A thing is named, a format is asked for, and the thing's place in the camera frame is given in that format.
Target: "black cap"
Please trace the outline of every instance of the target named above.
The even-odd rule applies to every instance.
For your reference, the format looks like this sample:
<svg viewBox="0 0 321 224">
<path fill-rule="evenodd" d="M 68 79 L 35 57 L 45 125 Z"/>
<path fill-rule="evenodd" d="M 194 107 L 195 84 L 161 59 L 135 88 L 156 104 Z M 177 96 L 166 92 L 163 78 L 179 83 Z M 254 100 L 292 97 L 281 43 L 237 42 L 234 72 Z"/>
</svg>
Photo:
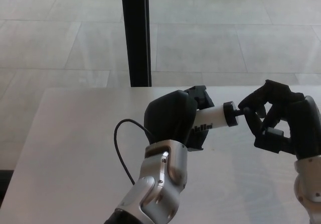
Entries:
<svg viewBox="0 0 321 224">
<path fill-rule="evenodd" d="M 231 101 L 223 103 L 223 111 L 226 123 L 229 127 L 239 124 L 235 116 L 236 107 L 234 102 Z"/>
</svg>

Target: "floor tile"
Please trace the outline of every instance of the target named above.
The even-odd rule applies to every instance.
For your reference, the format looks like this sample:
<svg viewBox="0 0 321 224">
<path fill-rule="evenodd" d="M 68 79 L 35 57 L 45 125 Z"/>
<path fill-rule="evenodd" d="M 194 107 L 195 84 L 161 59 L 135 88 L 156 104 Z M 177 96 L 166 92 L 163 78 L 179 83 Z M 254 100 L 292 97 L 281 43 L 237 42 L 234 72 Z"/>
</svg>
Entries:
<svg viewBox="0 0 321 224">
<path fill-rule="evenodd" d="M 0 101 L 0 142 L 24 142 L 49 87 L 105 87 L 108 71 L 18 69 Z"/>
<path fill-rule="evenodd" d="M 157 71 L 246 72 L 234 26 L 159 25 Z"/>
<path fill-rule="evenodd" d="M 150 26 L 151 68 L 156 68 L 157 25 Z M 66 68 L 128 70 L 123 23 L 83 23 Z"/>
<path fill-rule="evenodd" d="M 267 79 L 287 85 L 298 85 L 294 73 L 203 73 L 206 86 L 261 86 Z"/>
<path fill-rule="evenodd" d="M 120 22 L 121 0 L 57 0 L 49 21 Z"/>
<path fill-rule="evenodd" d="M 300 85 L 321 85 L 321 74 L 297 73 L 296 78 Z"/>
<path fill-rule="evenodd" d="M 203 85 L 200 72 L 152 72 L 153 87 Z"/>
<path fill-rule="evenodd" d="M 107 87 L 130 87 L 129 71 L 111 71 Z"/>
<path fill-rule="evenodd" d="M 262 0 L 195 0 L 200 24 L 270 24 Z"/>
<path fill-rule="evenodd" d="M 321 43 L 308 26 L 237 26 L 248 72 L 321 73 Z"/>
<path fill-rule="evenodd" d="M 80 23 L 6 21 L 0 28 L 0 67 L 64 68 Z"/>
<path fill-rule="evenodd" d="M 13 78 L 16 70 L 0 68 L 0 99 L 5 93 L 11 79 Z"/>
<path fill-rule="evenodd" d="M 193 0 L 149 0 L 151 23 L 195 23 Z"/>
<path fill-rule="evenodd" d="M 55 0 L 0 0 L 2 20 L 44 20 Z"/>
<path fill-rule="evenodd" d="M 263 0 L 276 25 L 321 25 L 321 0 Z"/>
<path fill-rule="evenodd" d="M 0 142 L 0 170 L 15 169 L 23 146 L 23 142 Z"/>
</svg>

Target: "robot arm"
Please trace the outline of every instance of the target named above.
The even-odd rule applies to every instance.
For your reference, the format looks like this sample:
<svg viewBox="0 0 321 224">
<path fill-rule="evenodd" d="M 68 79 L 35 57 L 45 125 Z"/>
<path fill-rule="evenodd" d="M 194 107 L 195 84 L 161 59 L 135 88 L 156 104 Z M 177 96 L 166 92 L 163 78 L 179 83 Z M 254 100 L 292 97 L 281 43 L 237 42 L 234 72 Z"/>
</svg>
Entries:
<svg viewBox="0 0 321 224">
<path fill-rule="evenodd" d="M 214 106 L 204 86 L 175 91 L 151 102 L 144 126 L 153 134 L 139 180 L 105 224 L 167 224 L 187 182 L 187 153 L 201 150 L 209 129 L 238 124 L 233 102 Z"/>
<path fill-rule="evenodd" d="M 138 182 L 105 224 L 166 224 L 179 207 L 187 180 L 187 149 L 202 150 L 209 129 L 238 124 L 245 115 L 255 136 L 254 146 L 297 156 L 294 191 L 312 224 L 321 224 L 321 115 L 312 97 L 291 92 L 267 80 L 236 110 L 232 102 L 214 106 L 204 86 L 176 91 L 151 102 L 144 126 L 149 140 Z M 268 113 L 264 105 L 272 104 Z M 290 138 L 274 127 L 287 121 Z"/>
<path fill-rule="evenodd" d="M 266 114 L 267 102 L 272 107 Z M 255 135 L 255 147 L 296 155 L 296 198 L 307 210 L 311 224 L 321 224 L 321 115 L 313 98 L 267 80 L 264 86 L 246 97 L 239 108 Z M 288 122 L 290 138 L 274 129 L 280 120 Z"/>
</svg>

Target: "white tube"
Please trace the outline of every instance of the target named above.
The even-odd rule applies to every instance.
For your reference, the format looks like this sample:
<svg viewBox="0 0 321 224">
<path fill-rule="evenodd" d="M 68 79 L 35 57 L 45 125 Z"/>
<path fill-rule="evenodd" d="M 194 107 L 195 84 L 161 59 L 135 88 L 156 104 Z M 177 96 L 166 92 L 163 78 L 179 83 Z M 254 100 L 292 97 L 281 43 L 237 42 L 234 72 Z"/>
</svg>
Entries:
<svg viewBox="0 0 321 224">
<path fill-rule="evenodd" d="M 225 120 L 223 105 L 210 107 L 196 112 L 193 124 L 195 132 L 228 126 Z"/>
</svg>

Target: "white table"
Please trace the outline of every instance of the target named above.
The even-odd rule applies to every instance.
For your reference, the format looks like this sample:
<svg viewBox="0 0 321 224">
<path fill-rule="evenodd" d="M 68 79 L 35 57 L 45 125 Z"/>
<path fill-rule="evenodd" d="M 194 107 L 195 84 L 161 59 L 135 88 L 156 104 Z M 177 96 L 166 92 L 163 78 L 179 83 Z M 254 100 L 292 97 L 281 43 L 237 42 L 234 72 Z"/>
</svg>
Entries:
<svg viewBox="0 0 321 224">
<path fill-rule="evenodd" d="M 257 87 L 209 87 L 214 104 L 238 102 Z M 0 209 L 1 224 L 103 224 L 131 187 L 113 145 L 124 118 L 143 123 L 149 102 L 178 88 L 49 89 L 45 92 Z M 319 87 L 292 87 L 321 105 Z M 147 139 L 119 129 L 119 148 L 138 177 Z M 188 156 L 188 183 L 171 222 L 308 223 L 293 193 L 296 158 L 253 147 L 245 120 L 209 132 Z"/>
</svg>

